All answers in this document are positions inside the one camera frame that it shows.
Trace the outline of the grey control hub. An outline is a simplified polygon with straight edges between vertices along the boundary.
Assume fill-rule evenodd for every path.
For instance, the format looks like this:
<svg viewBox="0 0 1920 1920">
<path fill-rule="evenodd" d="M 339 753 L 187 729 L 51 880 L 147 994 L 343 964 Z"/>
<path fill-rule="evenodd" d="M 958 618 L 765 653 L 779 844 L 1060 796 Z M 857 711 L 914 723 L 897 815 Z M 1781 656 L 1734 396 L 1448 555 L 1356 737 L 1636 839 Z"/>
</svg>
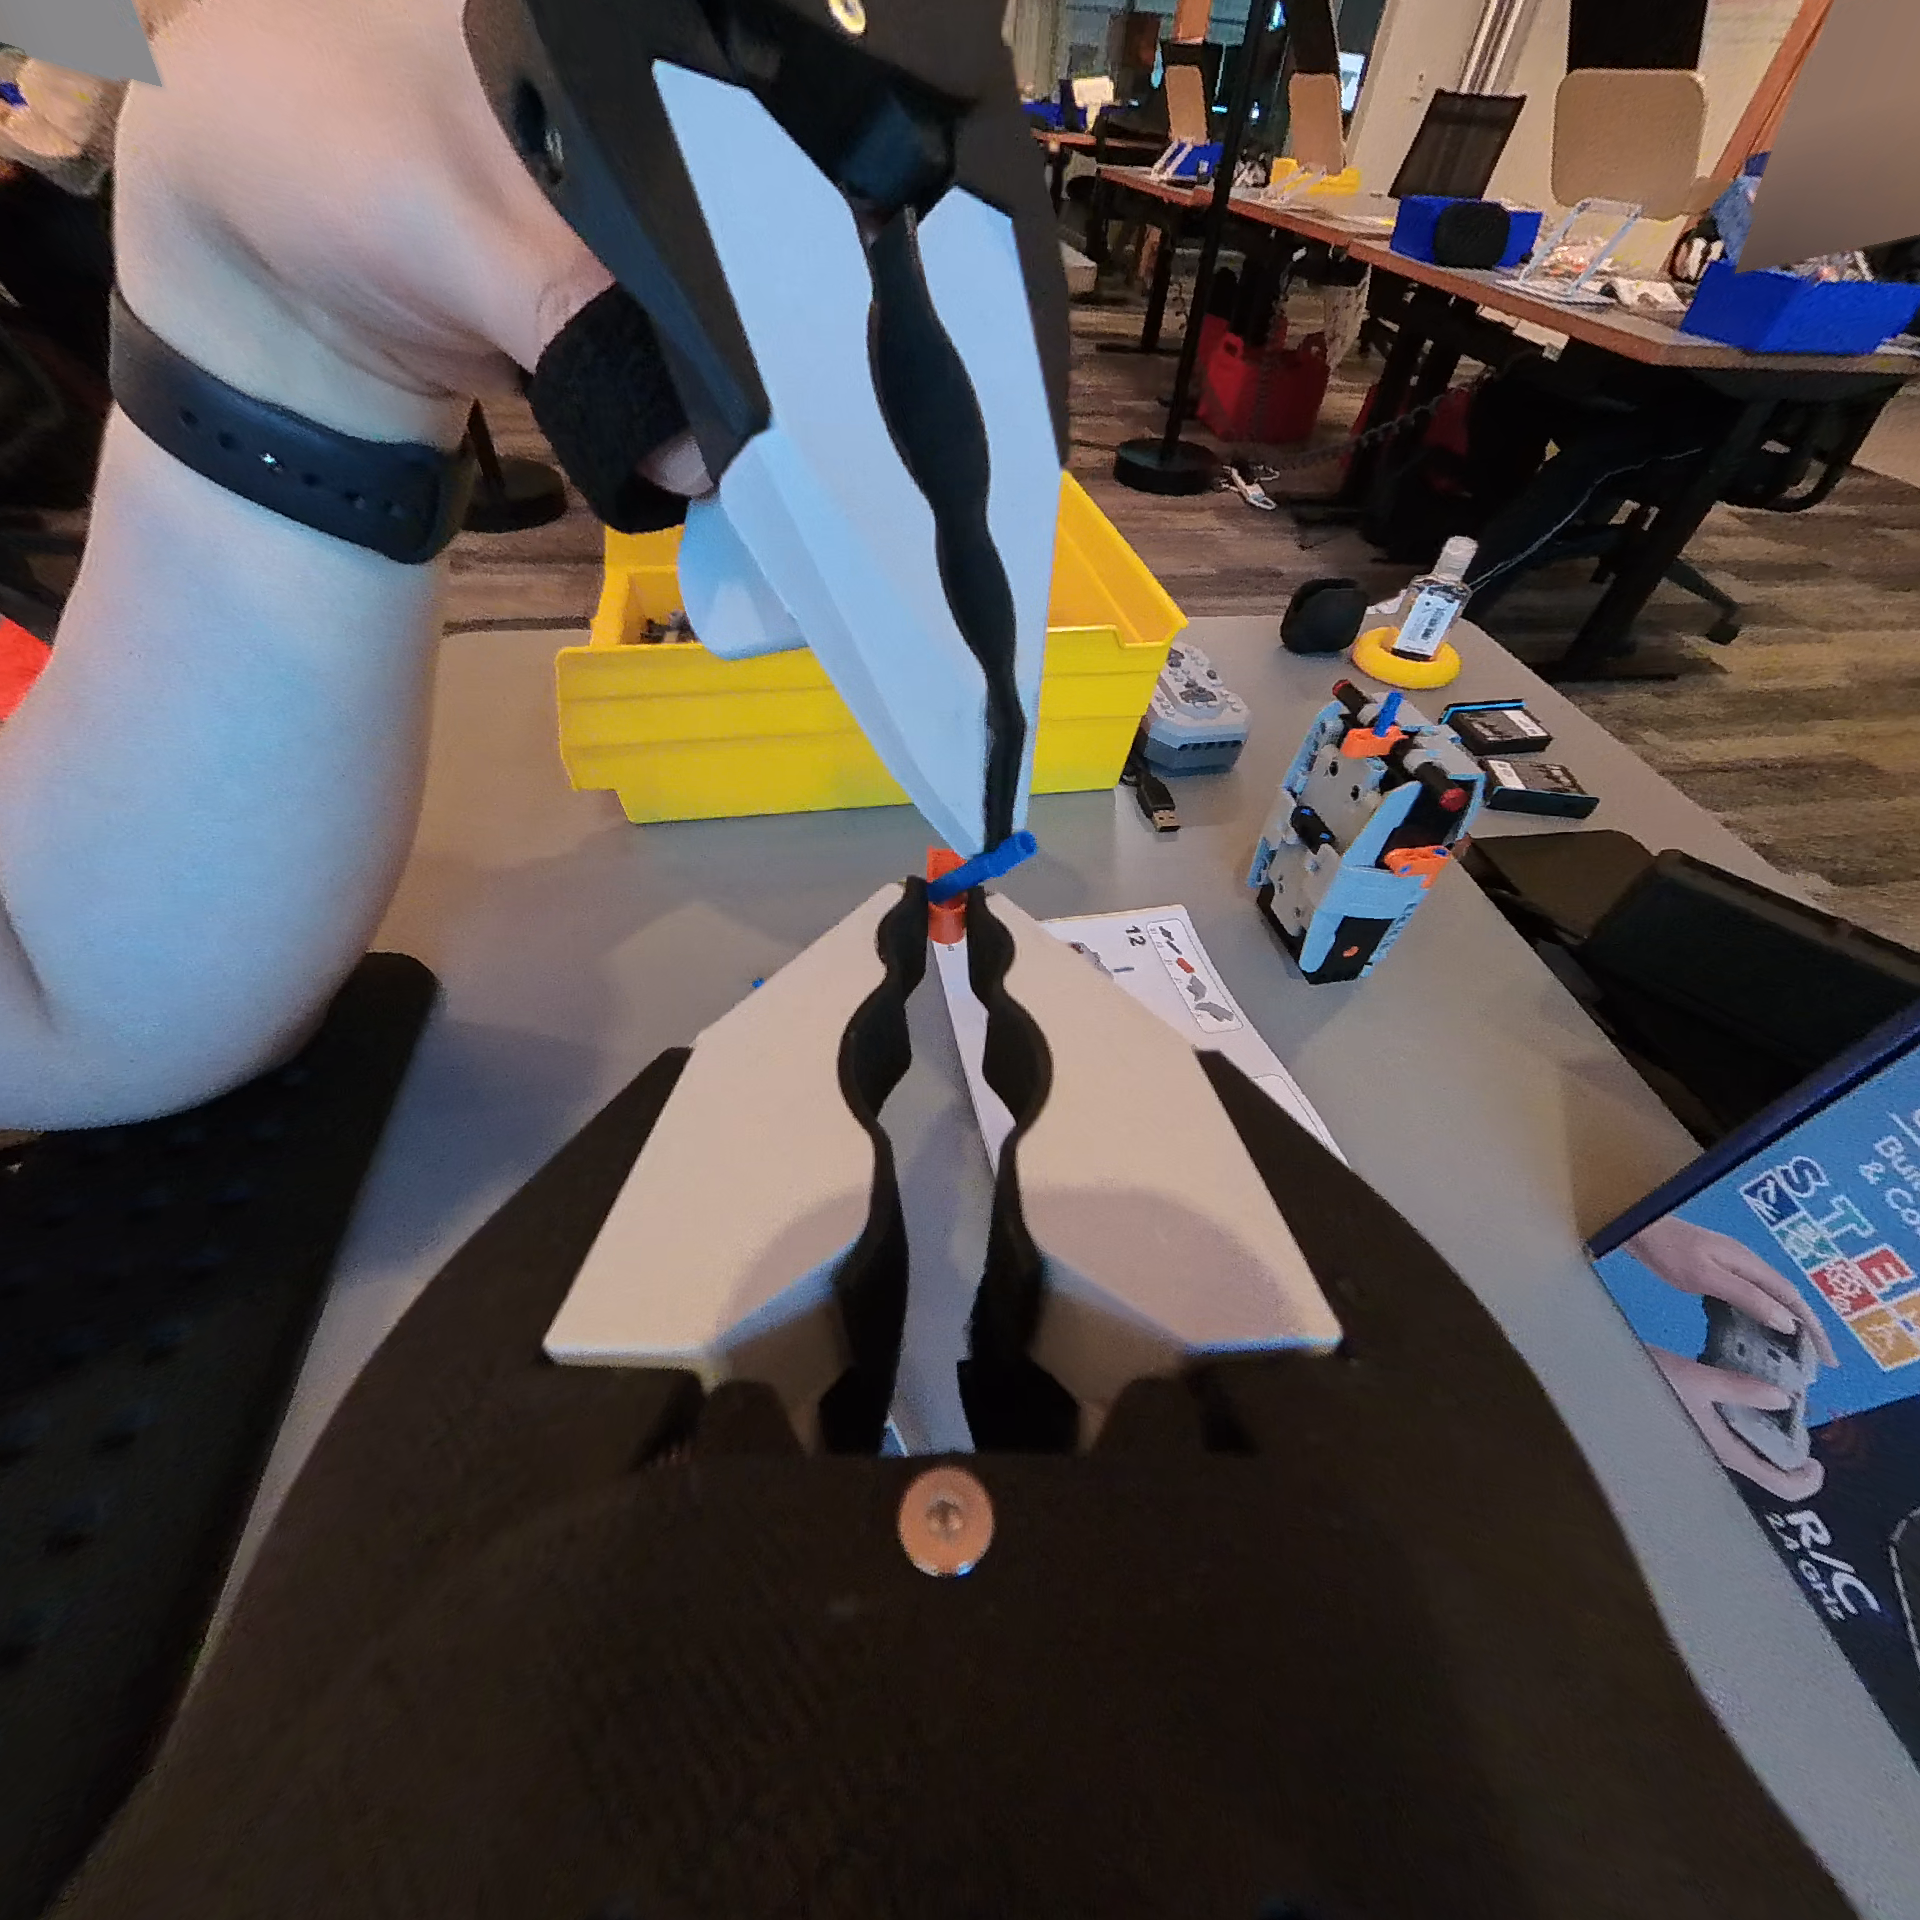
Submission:
<svg viewBox="0 0 1920 1920">
<path fill-rule="evenodd" d="M 1212 658 L 1185 639 L 1166 653 L 1138 730 L 1138 754 L 1162 780 L 1221 775 L 1250 735 L 1246 700 L 1225 686 Z"/>
</svg>

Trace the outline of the small clear bottle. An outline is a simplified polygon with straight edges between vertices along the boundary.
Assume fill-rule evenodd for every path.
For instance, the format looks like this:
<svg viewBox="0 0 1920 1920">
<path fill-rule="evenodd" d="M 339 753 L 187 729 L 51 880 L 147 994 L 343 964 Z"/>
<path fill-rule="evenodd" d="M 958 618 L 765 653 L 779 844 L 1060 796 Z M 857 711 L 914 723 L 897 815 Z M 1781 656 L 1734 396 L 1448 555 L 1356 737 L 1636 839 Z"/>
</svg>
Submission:
<svg viewBox="0 0 1920 1920">
<path fill-rule="evenodd" d="M 1387 653 L 1397 660 L 1434 663 L 1473 596 L 1470 573 L 1477 542 L 1454 537 L 1426 574 L 1413 578 L 1402 595 Z"/>
</svg>

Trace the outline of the person's left forearm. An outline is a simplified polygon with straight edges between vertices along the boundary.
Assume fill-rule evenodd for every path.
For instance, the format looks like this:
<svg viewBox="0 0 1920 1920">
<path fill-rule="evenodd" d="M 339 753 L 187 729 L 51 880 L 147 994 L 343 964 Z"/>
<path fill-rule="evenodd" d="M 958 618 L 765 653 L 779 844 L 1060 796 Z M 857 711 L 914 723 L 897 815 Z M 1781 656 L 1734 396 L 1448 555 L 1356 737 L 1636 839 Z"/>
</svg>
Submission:
<svg viewBox="0 0 1920 1920">
<path fill-rule="evenodd" d="M 6 1130 L 174 1115 L 299 1049 L 409 856 L 444 578 L 107 421 L 1 735 Z"/>
</svg>

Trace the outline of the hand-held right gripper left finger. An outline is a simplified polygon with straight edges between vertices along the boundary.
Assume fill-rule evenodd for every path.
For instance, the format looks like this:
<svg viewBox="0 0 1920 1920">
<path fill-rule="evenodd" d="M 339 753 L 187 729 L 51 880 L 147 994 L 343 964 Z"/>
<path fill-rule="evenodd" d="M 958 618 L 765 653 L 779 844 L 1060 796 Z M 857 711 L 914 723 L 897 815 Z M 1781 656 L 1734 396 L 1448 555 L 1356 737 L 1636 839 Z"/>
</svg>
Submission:
<svg viewBox="0 0 1920 1920">
<path fill-rule="evenodd" d="M 707 1025 L 545 1356 L 757 1383 L 804 1443 L 881 1449 L 907 1252 L 877 1115 L 918 982 L 919 886 L 896 880 Z"/>
</svg>

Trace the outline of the robot kit box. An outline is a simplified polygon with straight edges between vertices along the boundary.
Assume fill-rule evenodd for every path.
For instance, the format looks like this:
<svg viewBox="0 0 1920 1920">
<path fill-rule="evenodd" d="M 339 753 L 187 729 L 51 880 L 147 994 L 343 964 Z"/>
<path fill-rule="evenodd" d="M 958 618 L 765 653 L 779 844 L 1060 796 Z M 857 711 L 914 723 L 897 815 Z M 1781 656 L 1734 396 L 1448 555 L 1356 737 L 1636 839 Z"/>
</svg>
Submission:
<svg viewBox="0 0 1920 1920">
<path fill-rule="evenodd" d="M 1915 1756 L 1915 1011 L 1621 1212 L 1589 1261 Z"/>
</svg>

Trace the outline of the red crate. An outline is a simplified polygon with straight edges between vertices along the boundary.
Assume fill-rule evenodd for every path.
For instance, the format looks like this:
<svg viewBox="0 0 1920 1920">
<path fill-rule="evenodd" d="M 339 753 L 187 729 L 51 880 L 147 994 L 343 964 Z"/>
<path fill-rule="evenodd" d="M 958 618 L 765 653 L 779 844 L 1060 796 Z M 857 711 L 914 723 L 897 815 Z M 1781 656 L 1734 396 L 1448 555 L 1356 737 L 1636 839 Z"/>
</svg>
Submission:
<svg viewBox="0 0 1920 1920">
<path fill-rule="evenodd" d="M 1259 347 L 1203 317 L 1193 366 L 1193 413 L 1224 443 L 1298 444 L 1312 437 L 1328 395 L 1328 334 L 1285 347 L 1284 325 Z"/>
</svg>

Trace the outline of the person's left hand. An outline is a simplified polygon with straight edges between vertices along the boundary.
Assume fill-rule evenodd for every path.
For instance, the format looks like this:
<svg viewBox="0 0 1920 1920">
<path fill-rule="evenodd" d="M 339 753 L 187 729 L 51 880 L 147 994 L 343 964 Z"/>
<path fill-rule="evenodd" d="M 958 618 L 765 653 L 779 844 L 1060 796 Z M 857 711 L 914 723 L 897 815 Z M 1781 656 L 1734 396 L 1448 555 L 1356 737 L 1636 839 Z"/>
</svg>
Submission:
<svg viewBox="0 0 1920 1920">
<path fill-rule="evenodd" d="M 499 130 L 451 3 L 140 5 L 113 255 L 132 315 L 224 384 L 451 449 L 612 286 Z"/>
</svg>

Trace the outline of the black laptop screen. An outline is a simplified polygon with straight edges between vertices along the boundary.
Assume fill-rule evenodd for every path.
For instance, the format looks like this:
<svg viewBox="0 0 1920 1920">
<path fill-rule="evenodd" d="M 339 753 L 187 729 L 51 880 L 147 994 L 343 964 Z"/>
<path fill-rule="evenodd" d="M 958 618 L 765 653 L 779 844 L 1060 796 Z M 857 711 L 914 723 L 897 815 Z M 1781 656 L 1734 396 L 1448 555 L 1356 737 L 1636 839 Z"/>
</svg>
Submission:
<svg viewBox="0 0 1920 1920">
<path fill-rule="evenodd" d="M 1394 201 L 1481 201 L 1524 104 L 1524 94 L 1437 88 L 1385 194 Z"/>
</svg>

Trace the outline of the grey desk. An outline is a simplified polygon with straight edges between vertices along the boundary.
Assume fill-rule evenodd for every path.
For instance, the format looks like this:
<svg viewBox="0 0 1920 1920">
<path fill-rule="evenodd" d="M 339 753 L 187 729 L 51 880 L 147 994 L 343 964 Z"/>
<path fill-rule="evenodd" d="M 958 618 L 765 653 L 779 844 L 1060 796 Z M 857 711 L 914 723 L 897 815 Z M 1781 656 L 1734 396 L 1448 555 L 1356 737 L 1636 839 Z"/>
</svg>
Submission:
<svg viewBox="0 0 1920 1920">
<path fill-rule="evenodd" d="M 1350 1164 L 1500 1321 L 1586 1453 L 1666 1627 L 1858 1913 L 1915 1917 L 1915 1772 L 1596 1285 L 1582 1238 L 1694 1156 L 1687 1132 L 1457 874 L 1351 987 L 1302 984 L 1241 889 L 1338 674 L 1276 616 L 1202 618 L 1251 708 L 1181 830 L 1118 791 L 1031 805 L 1033 919 L 1179 904 Z M 630 826 L 564 780 L 560 634 L 444 642 L 421 817 L 374 949 L 441 984 L 349 1224 L 215 1619 L 338 1401 L 446 1261 L 663 1047 L 918 865 L 910 808 Z"/>
</svg>

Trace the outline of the black wristband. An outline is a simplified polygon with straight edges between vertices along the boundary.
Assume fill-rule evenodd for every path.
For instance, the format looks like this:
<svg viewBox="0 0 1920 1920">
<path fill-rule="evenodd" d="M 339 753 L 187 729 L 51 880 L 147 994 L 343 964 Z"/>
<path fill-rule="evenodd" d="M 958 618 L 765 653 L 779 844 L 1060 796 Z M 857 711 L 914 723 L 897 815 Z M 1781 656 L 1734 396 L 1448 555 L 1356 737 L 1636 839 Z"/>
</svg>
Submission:
<svg viewBox="0 0 1920 1920">
<path fill-rule="evenodd" d="M 115 409 L 215 488 L 391 564 L 438 561 L 468 522 L 468 444 L 375 443 L 249 396 L 162 340 L 109 299 Z"/>
</svg>

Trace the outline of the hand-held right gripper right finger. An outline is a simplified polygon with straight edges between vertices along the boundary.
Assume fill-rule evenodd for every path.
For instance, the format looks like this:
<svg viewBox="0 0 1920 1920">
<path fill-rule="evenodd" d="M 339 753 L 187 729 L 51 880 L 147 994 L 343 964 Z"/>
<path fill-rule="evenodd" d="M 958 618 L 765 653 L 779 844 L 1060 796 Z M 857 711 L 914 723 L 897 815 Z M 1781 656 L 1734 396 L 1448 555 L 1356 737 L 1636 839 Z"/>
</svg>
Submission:
<svg viewBox="0 0 1920 1920">
<path fill-rule="evenodd" d="M 1280 1105 L 1014 902 L 974 891 L 979 1070 L 1009 1128 L 964 1358 L 977 1453 L 1067 1454 L 1192 1364 L 1331 1353 L 1339 1324 L 1232 1118 Z"/>
</svg>

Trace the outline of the black case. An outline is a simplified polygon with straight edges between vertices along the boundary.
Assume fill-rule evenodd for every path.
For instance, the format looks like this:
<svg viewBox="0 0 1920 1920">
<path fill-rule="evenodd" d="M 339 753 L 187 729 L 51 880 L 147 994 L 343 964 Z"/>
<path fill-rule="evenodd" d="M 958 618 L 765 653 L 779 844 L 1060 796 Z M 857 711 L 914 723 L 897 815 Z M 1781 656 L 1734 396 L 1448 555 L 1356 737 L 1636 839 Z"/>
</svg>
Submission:
<svg viewBox="0 0 1920 1920">
<path fill-rule="evenodd" d="M 1473 840 L 1462 869 L 1701 1147 L 1915 1014 L 1915 952 L 1614 829 Z"/>
</svg>

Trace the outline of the white instruction manual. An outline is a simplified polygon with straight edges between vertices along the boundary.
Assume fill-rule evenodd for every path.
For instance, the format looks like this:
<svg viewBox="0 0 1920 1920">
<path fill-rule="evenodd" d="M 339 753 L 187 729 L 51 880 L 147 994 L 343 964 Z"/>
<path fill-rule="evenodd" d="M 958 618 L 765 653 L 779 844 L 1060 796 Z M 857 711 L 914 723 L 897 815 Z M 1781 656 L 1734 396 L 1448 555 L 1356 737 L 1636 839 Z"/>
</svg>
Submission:
<svg viewBox="0 0 1920 1920">
<path fill-rule="evenodd" d="M 1188 909 L 1143 909 L 1133 914 L 1052 919 L 1043 931 L 1111 981 L 1130 998 L 1154 1013 L 1188 1045 L 1228 1059 L 1271 1105 L 1284 1111 L 1339 1164 L 1346 1154 L 1320 1113 L 1284 1068 L 1276 1052 L 1244 1017 L 1235 997 L 1205 952 Z M 1005 1105 L 984 1075 L 988 1014 L 971 991 L 967 942 L 929 947 L 946 1000 L 952 1039 L 971 1100 L 971 1117 L 990 1172 L 995 1172 L 1001 1143 L 1011 1130 Z"/>
</svg>

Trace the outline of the long wooden desk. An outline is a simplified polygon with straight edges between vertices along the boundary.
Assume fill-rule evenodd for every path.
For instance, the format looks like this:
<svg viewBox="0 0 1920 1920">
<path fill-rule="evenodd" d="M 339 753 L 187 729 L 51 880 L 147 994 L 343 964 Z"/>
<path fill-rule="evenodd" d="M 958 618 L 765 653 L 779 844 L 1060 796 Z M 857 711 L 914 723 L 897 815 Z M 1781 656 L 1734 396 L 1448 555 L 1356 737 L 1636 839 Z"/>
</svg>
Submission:
<svg viewBox="0 0 1920 1920">
<path fill-rule="evenodd" d="M 1723 493 L 1765 444 L 1787 407 L 1849 416 L 1838 437 L 1833 474 L 1845 476 L 1866 435 L 1890 399 L 1915 382 L 1915 356 L 1879 348 L 1867 355 L 1768 355 L 1683 334 L 1642 311 L 1614 302 L 1542 301 L 1536 290 L 1491 272 L 1459 271 L 1394 252 L 1312 201 L 1270 204 L 1232 194 L 1225 228 L 1247 243 L 1250 277 L 1294 269 L 1306 255 L 1333 290 L 1360 286 L 1364 312 L 1389 333 L 1374 405 L 1361 435 L 1343 443 L 1284 447 L 1267 467 L 1274 482 L 1294 473 L 1339 468 L 1326 493 L 1285 493 L 1284 510 L 1307 530 L 1360 529 L 1381 498 L 1385 455 L 1413 441 L 1437 413 L 1462 365 L 1477 368 L 1485 389 L 1542 368 L 1553 390 L 1591 395 L 1587 375 L 1626 368 L 1637 382 L 1683 382 L 1690 395 L 1729 409 L 1725 430 L 1703 450 L 1680 459 L 1668 500 L 1646 509 L 1624 537 L 1596 553 L 1603 593 L 1596 609 L 1547 660 L 1552 685 L 1666 682 L 1677 668 L 1636 656 L 1632 633 L 1653 591 L 1687 578 L 1686 548 Z"/>
</svg>

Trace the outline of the yellow parts bin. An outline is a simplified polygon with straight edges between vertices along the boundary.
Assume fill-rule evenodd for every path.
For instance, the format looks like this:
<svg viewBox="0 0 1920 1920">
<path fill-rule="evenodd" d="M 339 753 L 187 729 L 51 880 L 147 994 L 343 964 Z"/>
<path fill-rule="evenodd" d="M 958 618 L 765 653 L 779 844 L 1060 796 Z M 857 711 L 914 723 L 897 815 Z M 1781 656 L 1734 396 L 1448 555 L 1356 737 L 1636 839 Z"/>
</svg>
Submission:
<svg viewBox="0 0 1920 1920">
<path fill-rule="evenodd" d="M 680 532 L 603 535 L 585 645 L 555 656 L 558 746 L 576 791 L 630 823 L 905 805 L 907 796 L 806 653 L 723 660 L 690 637 Z M 1036 796 L 1115 786 L 1188 616 L 1076 476 L 1062 482 L 1047 604 Z"/>
</svg>

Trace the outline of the black round pouch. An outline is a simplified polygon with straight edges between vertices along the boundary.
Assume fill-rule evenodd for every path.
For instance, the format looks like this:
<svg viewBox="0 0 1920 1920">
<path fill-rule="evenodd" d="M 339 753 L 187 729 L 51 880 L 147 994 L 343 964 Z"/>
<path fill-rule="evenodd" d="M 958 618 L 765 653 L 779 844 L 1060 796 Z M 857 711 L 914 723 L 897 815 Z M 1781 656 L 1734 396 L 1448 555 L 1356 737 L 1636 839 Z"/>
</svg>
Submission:
<svg viewBox="0 0 1920 1920">
<path fill-rule="evenodd" d="M 1356 580 L 1309 578 L 1281 613 L 1280 647 L 1296 658 L 1333 658 L 1374 625 L 1369 595 Z"/>
</svg>

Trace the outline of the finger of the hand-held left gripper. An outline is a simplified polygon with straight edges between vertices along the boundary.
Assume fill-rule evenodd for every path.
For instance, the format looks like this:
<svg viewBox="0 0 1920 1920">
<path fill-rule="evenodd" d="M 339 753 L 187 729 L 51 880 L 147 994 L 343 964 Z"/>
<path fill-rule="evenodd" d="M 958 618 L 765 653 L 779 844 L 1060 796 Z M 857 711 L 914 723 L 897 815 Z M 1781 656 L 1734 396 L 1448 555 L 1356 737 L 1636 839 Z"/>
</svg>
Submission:
<svg viewBox="0 0 1920 1920">
<path fill-rule="evenodd" d="M 654 76 L 772 409 L 683 517 L 685 618 L 720 660 L 810 650 L 937 829 L 927 697 L 958 630 L 934 610 L 918 485 L 937 340 L 922 224 L 865 248 L 846 198 L 746 88 L 668 62 Z"/>
<path fill-rule="evenodd" d="M 923 812 L 946 842 L 999 842 L 1033 776 L 1062 462 L 1011 218 L 952 188 L 916 243 L 936 330 L 918 485 L 932 609 L 958 630 L 927 695 Z"/>
</svg>

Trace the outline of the partly built robot model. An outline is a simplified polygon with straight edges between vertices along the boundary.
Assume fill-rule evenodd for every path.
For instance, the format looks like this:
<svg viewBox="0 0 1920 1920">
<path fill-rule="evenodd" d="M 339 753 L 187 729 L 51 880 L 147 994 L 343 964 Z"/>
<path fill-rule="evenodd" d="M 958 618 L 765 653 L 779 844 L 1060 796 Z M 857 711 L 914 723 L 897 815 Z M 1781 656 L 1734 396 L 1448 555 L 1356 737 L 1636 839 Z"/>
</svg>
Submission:
<svg viewBox="0 0 1920 1920">
<path fill-rule="evenodd" d="M 1342 680 L 1259 830 L 1246 889 L 1302 981 L 1364 978 L 1475 823 L 1483 772 L 1454 735 Z"/>
</svg>

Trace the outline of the blue bin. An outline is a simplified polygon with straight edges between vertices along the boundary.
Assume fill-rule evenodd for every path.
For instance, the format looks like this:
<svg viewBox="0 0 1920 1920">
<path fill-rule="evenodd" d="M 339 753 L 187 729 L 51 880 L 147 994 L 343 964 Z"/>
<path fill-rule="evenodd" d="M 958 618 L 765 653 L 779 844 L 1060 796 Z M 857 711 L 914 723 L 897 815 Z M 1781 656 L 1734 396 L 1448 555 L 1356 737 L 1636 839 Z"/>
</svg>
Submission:
<svg viewBox="0 0 1920 1920">
<path fill-rule="evenodd" d="M 1680 333 L 1751 355 L 1854 358 L 1879 353 L 1915 311 L 1913 282 L 1818 281 L 1780 269 L 1737 271 L 1718 258 Z"/>
<path fill-rule="evenodd" d="M 1544 214 L 1532 206 L 1454 196 L 1403 196 L 1389 248 L 1451 272 L 1516 272 L 1538 247 Z"/>
</svg>

